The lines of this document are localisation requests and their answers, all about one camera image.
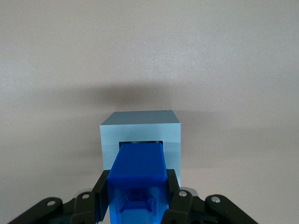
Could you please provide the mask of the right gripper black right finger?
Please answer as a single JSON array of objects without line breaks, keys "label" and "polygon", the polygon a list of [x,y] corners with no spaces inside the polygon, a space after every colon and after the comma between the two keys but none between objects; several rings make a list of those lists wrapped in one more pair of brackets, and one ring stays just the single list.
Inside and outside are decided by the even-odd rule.
[{"label": "right gripper black right finger", "polygon": [[162,224],[256,224],[253,218],[223,195],[205,200],[181,189],[174,169],[167,169],[168,203]]}]

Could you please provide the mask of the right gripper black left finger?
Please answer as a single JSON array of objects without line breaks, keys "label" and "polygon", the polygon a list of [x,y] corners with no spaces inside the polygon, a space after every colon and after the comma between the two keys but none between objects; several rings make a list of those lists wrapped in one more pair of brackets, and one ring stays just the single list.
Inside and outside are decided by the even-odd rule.
[{"label": "right gripper black left finger", "polygon": [[104,170],[90,191],[64,203],[57,197],[48,197],[10,221],[11,224],[97,224],[104,220],[109,206],[107,178]]}]

